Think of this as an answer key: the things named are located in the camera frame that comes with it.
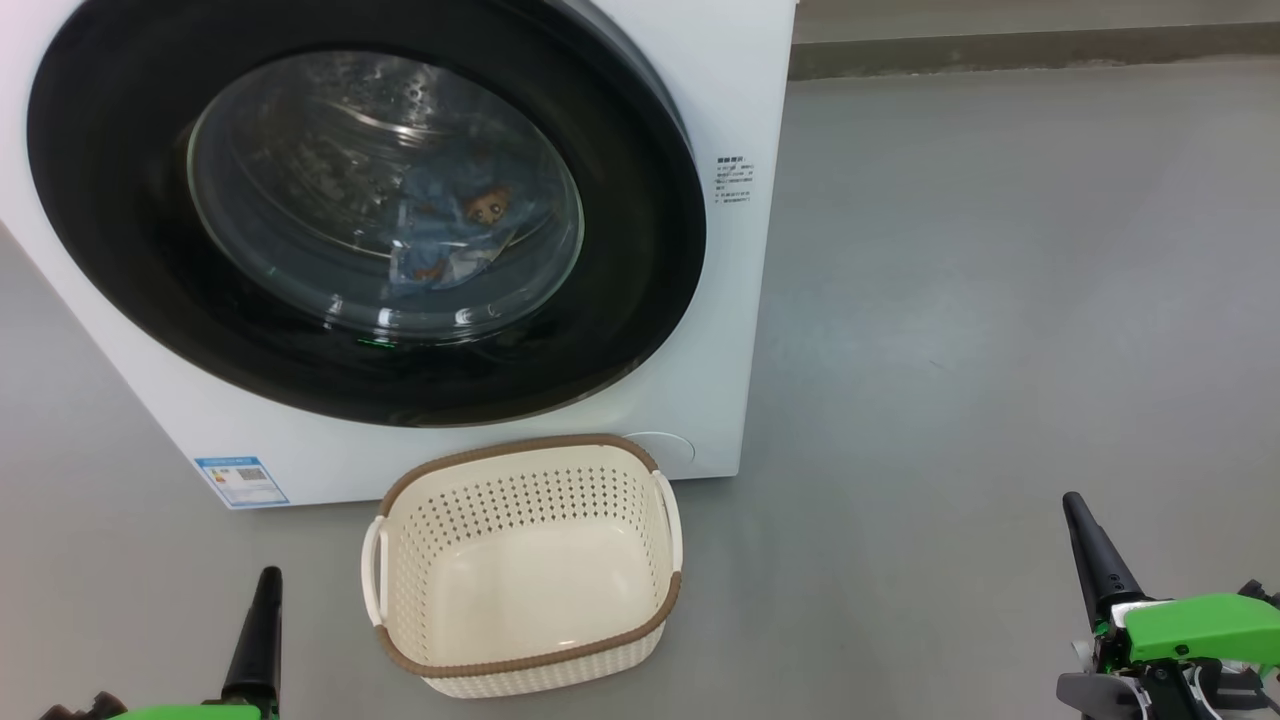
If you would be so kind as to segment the round black glass washer door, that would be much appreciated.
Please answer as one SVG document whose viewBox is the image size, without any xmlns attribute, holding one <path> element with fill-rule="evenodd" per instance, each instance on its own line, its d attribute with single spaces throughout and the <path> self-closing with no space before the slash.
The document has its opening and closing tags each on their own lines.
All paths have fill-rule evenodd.
<svg viewBox="0 0 1280 720">
<path fill-rule="evenodd" d="M 45 217 L 134 325 L 271 401 L 384 427 L 531 416 L 614 384 L 707 255 L 692 143 L 646 58 L 568 0 L 83 0 L 37 56 Z M 521 161 L 543 219 L 397 295 L 406 176 Z"/>
</svg>

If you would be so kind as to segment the blue energy label sticker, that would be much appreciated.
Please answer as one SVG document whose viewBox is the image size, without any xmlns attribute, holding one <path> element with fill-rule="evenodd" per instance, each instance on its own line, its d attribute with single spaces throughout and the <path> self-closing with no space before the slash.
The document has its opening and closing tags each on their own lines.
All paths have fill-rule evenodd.
<svg viewBox="0 0 1280 720">
<path fill-rule="evenodd" d="M 257 457 L 197 457 L 193 464 L 229 509 L 291 505 Z"/>
</svg>

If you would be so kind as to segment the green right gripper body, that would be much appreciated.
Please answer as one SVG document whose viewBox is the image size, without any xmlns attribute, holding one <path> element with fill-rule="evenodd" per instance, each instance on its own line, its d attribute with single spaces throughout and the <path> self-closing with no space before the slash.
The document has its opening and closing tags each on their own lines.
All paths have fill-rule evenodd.
<svg viewBox="0 0 1280 720">
<path fill-rule="evenodd" d="M 1106 594 L 1096 605 L 1096 667 L 1198 659 L 1280 666 L 1280 603 L 1266 594 L 1152 600 L 1130 591 Z"/>
</svg>

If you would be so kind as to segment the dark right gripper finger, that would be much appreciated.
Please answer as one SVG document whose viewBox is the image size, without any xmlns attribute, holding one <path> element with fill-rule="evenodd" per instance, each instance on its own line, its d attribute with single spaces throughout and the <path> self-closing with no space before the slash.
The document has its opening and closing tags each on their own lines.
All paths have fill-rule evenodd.
<svg viewBox="0 0 1280 720">
<path fill-rule="evenodd" d="M 1108 623 L 1119 603 L 1151 601 L 1082 495 L 1066 492 L 1062 510 L 1089 624 Z"/>
</svg>

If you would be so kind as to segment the white front-load washing machine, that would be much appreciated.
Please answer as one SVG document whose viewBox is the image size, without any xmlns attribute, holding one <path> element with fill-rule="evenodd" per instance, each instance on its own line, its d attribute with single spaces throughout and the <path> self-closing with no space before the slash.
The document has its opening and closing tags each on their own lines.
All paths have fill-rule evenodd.
<svg viewBox="0 0 1280 720">
<path fill-rule="evenodd" d="M 0 229 L 9 233 L 183 452 L 257 457 L 288 506 L 375 500 L 445 455 L 558 436 L 664 432 L 731 477 L 742 452 L 762 274 L 797 0 L 568 0 L 607 15 L 646 58 L 692 143 L 707 202 L 704 266 L 684 319 L 643 364 L 562 407 L 472 427 L 384 427 L 271 401 L 147 336 L 61 247 L 35 188 L 27 111 L 54 24 L 83 0 L 0 0 Z"/>
</svg>

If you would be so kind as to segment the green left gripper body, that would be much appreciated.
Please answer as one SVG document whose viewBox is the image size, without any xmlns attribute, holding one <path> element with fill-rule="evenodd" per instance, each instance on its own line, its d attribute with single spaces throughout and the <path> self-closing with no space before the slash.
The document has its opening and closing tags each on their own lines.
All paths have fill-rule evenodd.
<svg viewBox="0 0 1280 720">
<path fill-rule="evenodd" d="M 131 708 L 106 720 L 280 720 L 256 705 L 154 705 Z"/>
</svg>

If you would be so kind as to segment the cream basket with brown rim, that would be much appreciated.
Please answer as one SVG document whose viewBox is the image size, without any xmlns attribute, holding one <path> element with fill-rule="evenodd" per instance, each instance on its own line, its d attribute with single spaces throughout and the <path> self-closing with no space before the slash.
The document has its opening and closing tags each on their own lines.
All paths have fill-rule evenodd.
<svg viewBox="0 0 1280 720">
<path fill-rule="evenodd" d="M 364 605 L 392 662 L 460 700 L 622 673 L 657 648 L 684 579 L 678 505 L 618 436 L 558 436 L 421 464 L 361 550 Z"/>
</svg>

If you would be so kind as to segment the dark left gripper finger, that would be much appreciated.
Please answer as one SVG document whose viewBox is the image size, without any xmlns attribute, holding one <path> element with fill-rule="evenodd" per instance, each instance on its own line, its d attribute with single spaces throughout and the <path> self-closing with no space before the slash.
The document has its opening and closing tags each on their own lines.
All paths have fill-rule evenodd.
<svg viewBox="0 0 1280 720">
<path fill-rule="evenodd" d="M 278 706 L 282 683 L 283 575 L 265 568 L 239 632 L 227 678 L 223 705 Z"/>
</svg>

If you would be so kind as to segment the blue cartoon print garment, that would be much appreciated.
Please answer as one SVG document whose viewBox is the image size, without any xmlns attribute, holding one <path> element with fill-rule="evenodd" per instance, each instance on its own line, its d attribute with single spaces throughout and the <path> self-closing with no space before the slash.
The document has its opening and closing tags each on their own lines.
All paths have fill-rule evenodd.
<svg viewBox="0 0 1280 720">
<path fill-rule="evenodd" d="M 412 169 L 390 234 L 394 293 L 444 291 L 483 274 L 545 215 L 521 161 L 462 156 Z"/>
</svg>

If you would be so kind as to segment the round white filter cover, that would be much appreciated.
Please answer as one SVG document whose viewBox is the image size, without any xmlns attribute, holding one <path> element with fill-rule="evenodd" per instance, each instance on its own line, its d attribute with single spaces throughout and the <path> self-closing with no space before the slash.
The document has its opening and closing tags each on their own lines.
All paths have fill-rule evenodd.
<svg viewBox="0 0 1280 720">
<path fill-rule="evenodd" d="M 696 451 L 684 437 L 664 432 L 636 432 L 623 436 L 643 448 L 659 468 L 682 468 L 694 462 Z"/>
</svg>

